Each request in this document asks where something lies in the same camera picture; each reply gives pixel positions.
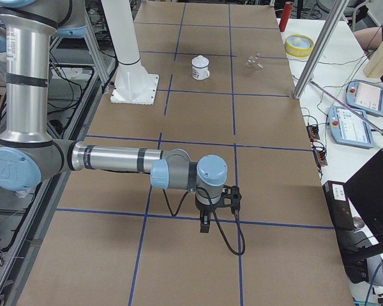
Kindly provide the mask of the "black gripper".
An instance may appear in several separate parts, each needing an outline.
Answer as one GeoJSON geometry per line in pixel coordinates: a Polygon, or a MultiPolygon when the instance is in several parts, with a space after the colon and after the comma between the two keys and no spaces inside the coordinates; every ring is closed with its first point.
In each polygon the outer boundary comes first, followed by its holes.
{"type": "Polygon", "coordinates": [[[196,207],[200,212],[200,232],[209,233],[212,212],[211,206],[196,201],[196,207]]]}

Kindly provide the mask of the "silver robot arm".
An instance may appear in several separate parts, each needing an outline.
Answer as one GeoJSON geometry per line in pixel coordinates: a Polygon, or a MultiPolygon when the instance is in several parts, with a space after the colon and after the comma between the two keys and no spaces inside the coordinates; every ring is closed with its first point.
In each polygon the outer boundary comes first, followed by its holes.
{"type": "Polygon", "coordinates": [[[0,1],[6,26],[6,129],[0,134],[0,187],[21,192],[59,173],[82,169],[150,176],[151,185],[195,193],[200,230],[209,231],[224,205],[227,164],[219,156],[190,160],[181,149],[87,145],[47,133],[50,39],[83,37],[83,1],[0,1]]]}

